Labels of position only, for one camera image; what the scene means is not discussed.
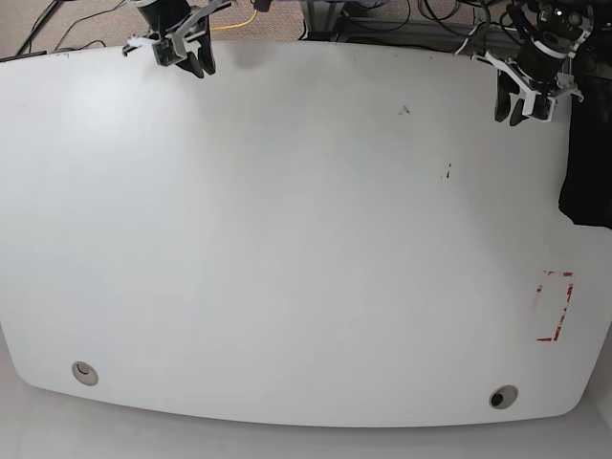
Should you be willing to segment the black t-shirt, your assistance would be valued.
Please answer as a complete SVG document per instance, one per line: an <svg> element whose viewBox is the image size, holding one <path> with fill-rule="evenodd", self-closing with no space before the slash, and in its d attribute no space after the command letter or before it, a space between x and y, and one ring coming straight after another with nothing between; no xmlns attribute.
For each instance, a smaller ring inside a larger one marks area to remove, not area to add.
<svg viewBox="0 0 612 459"><path fill-rule="evenodd" d="M579 52L566 176L558 208L574 224L611 227L611 47Z"/></svg>

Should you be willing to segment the red tape rectangle marking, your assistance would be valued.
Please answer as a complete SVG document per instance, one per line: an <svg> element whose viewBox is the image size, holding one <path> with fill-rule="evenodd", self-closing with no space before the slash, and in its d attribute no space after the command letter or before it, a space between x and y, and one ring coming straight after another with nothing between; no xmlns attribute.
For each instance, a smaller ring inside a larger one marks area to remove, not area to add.
<svg viewBox="0 0 612 459"><path fill-rule="evenodd" d="M535 294L532 335L536 342L555 342L565 320L575 284L572 272L545 271Z"/></svg>

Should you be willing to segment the aluminium frame stand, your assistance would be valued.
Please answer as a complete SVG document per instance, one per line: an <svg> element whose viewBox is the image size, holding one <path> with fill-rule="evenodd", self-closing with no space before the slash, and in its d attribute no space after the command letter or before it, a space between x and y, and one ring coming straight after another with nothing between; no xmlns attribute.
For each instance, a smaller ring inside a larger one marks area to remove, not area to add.
<svg viewBox="0 0 612 459"><path fill-rule="evenodd" d="M507 1L302 1L308 41L352 43L449 54L516 51Z"/></svg>

